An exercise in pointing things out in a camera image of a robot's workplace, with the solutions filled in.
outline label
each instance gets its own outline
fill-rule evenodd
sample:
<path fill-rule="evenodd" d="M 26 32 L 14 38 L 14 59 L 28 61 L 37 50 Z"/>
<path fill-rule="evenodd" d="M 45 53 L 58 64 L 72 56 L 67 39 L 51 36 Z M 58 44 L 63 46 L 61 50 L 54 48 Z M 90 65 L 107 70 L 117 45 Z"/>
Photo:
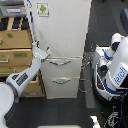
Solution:
<path fill-rule="evenodd" d="M 20 9 L 7 9 L 8 13 L 20 13 Z"/>
<path fill-rule="evenodd" d="M 15 58 L 25 58 L 28 57 L 27 53 L 13 53 Z"/>
<path fill-rule="evenodd" d="M 7 33 L 8 38 L 13 38 L 12 33 Z"/>
<path fill-rule="evenodd" d="M 127 70 L 123 66 L 120 66 L 114 77 L 114 81 L 117 86 L 120 86 L 122 84 L 126 75 L 127 75 Z"/>
<path fill-rule="evenodd" d="M 9 67 L 8 69 L 13 69 L 13 67 Z"/>
<path fill-rule="evenodd" d="M 5 55 L 0 55 L 1 57 L 6 57 Z"/>

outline black cable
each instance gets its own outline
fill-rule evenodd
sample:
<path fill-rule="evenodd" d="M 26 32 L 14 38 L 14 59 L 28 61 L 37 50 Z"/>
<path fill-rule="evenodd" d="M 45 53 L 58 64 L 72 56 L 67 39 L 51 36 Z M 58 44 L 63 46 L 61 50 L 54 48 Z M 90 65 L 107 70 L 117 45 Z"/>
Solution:
<path fill-rule="evenodd" d="M 99 3 L 104 3 L 106 0 L 97 0 Z"/>

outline drawer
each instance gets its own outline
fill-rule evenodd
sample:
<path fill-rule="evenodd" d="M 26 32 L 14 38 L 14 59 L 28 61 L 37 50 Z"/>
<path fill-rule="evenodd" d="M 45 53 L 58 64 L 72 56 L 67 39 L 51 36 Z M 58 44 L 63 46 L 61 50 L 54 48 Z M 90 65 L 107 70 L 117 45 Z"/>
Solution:
<path fill-rule="evenodd" d="M 29 65 L 32 58 L 31 49 L 0 50 L 0 66 Z"/>
<path fill-rule="evenodd" d="M 23 17 L 26 16 L 24 5 L 0 6 L 4 17 Z"/>
<path fill-rule="evenodd" d="M 37 96 L 45 96 L 43 92 L 43 85 L 39 79 L 39 76 L 36 76 L 36 79 L 31 81 L 30 84 L 24 89 L 21 97 L 37 97 Z"/>
<path fill-rule="evenodd" d="M 76 98 L 79 79 L 43 79 L 47 99 Z"/>
<path fill-rule="evenodd" d="M 23 17 L 21 17 L 21 19 L 18 20 L 19 20 L 19 29 L 12 30 L 14 18 L 9 18 L 7 30 L 0 31 L 0 49 L 32 47 L 30 30 L 27 28 L 26 28 L 27 30 L 21 30 Z"/>
<path fill-rule="evenodd" d="M 0 31 L 0 41 L 0 49 L 32 47 L 28 30 Z"/>
<path fill-rule="evenodd" d="M 9 76 L 11 73 L 19 73 L 27 69 L 29 66 L 16 66 L 16 67 L 0 67 L 0 77 Z"/>
<path fill-rule="evenodd" d="M 82 58 L 48 59 L 41 66 L 43 78 L 80 76 Z"/>

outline sticker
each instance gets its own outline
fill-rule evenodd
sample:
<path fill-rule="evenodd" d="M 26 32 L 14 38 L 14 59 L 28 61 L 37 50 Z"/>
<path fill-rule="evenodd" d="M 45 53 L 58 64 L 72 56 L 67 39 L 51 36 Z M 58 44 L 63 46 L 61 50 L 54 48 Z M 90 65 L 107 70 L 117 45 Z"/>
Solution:
<path fill-rule="evenodd" d="M 12 33 L 7 33 L 8 38 L 13 38 Z"/>
<path fill-rule="evenodd" d="M 6 57 L 5 55 L 0 55 L 1 57 Z"/>
<path fill-rule="evenodd" d="M 37 11 L 39 16 L 49 16 L 49 5 L 48 3 L 37 3 Z"/>
<path fill-rule="evenodd" d="M 13 53 L 15 58 L 24 58 L 24 57 L 28 57 L 27 53 Z"/>
<path fill-rule="evenodd" d="M 9 67 L 8 69 L 13 69 L 13 67 Z"/>

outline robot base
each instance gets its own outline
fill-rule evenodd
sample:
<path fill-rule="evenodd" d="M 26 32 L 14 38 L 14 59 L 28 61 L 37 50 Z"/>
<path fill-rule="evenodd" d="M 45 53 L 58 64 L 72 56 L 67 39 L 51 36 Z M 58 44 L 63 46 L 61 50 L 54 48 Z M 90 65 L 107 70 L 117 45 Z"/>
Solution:
<path fill-rule="evenodd" d="M 103 96 L 100 95 L 100 93 L 97 91 L 96 89 L 96 86 L 95 85 L 95 79 L 94 79 L 94 70 L 91 71 L 91 78 L 92 78 L 92 88 L 93 88 L 93 94 L 95 96 L 95 98 L 98 100 L 98 102 L 103 105 L 103 106 L 109 106 L 109 107 L 112 107 L 112 106 L 117 106 L 119 103 L 120 103 L 120 100 L 115 100 L 115 99 L 112 99 L 111 101 L 105 99 Z"/>

